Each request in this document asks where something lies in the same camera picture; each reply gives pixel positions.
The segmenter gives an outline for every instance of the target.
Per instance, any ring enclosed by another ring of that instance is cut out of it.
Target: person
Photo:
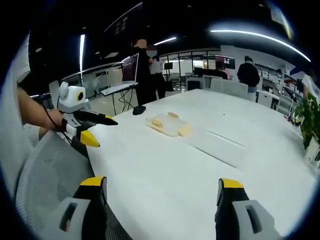
[[[260,81],[258,70],[254,66],[251,57],[244,57],[245,63],[242,63],[237,72],[239,82],[248,85],[248,100],[256,102],[257,85]]]
[[[212,76],[228,79],[228,75],[224,72],[224,64],[221,61],[215,62],[215,70],[212,72]]]
[[[162,76],[163,64],[160,62],[158,56],[153,57],[153,64],[150,65],[150,73],[152,83],[154,84],[154,92],[158,92],[159,99],[166,96],[166,83]]]
[[[56,127],[49,119],[44,108],[28,96],[20,83],[30,72],[29,36],[21,45],[15,59],[7,71],[0,98],[0,167],[8,193],[15,198],[20,174],[25,161],[30,156],[33,146],[26,135],[23,125],[28,123],[47,130]],[[58,126],[62,125],[62,114],[58,110],[48,112]]]
[[[302,85],[303,85],[303,96],[308,96],[308,93],[311,93],[317,100],[318,103],[320,103],[320,89],[319,89],[319,82],[317,80],[317,76],[315,71],[312,67],[309,67],[308,74],[305,74],[302,79]]]
[[[156,92],[153,90],[151,74],[149,66],[153,63],[153,59],[146,53],[147,41],[145,39],[137,39],[134,41],[131,56],[139,53],[138,67],[136,71],[136,98],[139,106],[157,100]]]

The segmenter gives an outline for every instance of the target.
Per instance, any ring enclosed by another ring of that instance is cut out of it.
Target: potted plant
[[[300,126],[304,149],[307,149],[312,137],[320,144],[320,104],[311,93],[302,99],[295,110],[295,116],[304,118]]]

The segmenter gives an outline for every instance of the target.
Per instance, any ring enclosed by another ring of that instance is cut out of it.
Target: led light strip
[[[84,58],[84,46],[85,46],[85,37],[86,35],[81,35],[80,37],[80,54],[79,54],[79,64],[80,64],[80,72],[82,72],[82,63]]]
[[[296,49],[295,47],[289,45],[288,43],[285,43],[283,41],[280,41],[276,38],[270,37],[270,36],[266,36],[260,33],[255,33],[255,32],[250,32],[250,31],[240,31],[240,30],[228,30],[228,29],[224,29],[224,30],[211,30],[210,32],[212,33],[238,33],[238,34],[249,34],[249,35],[254,35],[254,36],[258,36],[258,37],[262,37],[265,39],[270,39],[272,41],[275,41],[279,44],[282,44],[290,49],[292,49],[293,51],[295,51],[297,54],[300,54],[302,57],[304,57],[306,60],[308,60],[309,62],[311,62],[310,58],[308,58],[306,55],[304,55],[301,51],[299,51],[298,49]]]
[[[175,39],[177,39],[177,38],[176,38],[176,37],[171,37],[171,38],[169,38],[169,39],[166,39],[166,40],[163,40],[163,41],[157,42],[157,43],[155,43],[154,45],[155,45],[155,46],[157,46],[157,45],[159,45],[159,44],[163,44],[163,43],[166,43],[166,42],[169,42],[169,41],[175,40]]]

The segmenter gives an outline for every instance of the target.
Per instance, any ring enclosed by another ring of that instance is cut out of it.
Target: laptop
[[[137,85],[137,70],[138,70],[139,53],[129,57],[123,62],[122,69],[122,83],[116,86],[109,87],[102,90],[104,96],[114,94],[116,92],[125,90],[129,87]]]

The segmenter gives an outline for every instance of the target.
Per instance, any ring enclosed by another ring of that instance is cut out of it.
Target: black ceiling
[[[128,18],[123,31],[117,33],[117,23],[105,31],[117,18],[140,2],[59,0],[47,4],[36,18],[30,32],[31,74],[23,83],[29,94],[45,92],[48,90],[48,83],[79,72],[81,34],[85,34],[84,70],[121,61],[128,56],[132,40],[139,37],[145,38],[149,44],[177,37],[173,42],[158,46],[160,55],[230,44],[269,53],[296,65],[305,62],[302,57],[290,55],[261,41],[253,41],[253,38],[221,38],[210,33],[210,29],[223,23],[238,29],[249,26],[267,31],[312,56],[310,46],[305,44],[305,34],[301,38],[300,30],[296,29],[301,24],[297,20],[298,16],[291,13],[288,10],[290,7],[282,1],[279,5],[284,12],[291,14],[288,19],[294,24],[295,35],[292,40],[288,39],[281,24],[272,21],[270,8],[263,0],[145,0],[142,5],[125,15]],[[119,54],[105,58],[112,52]]]

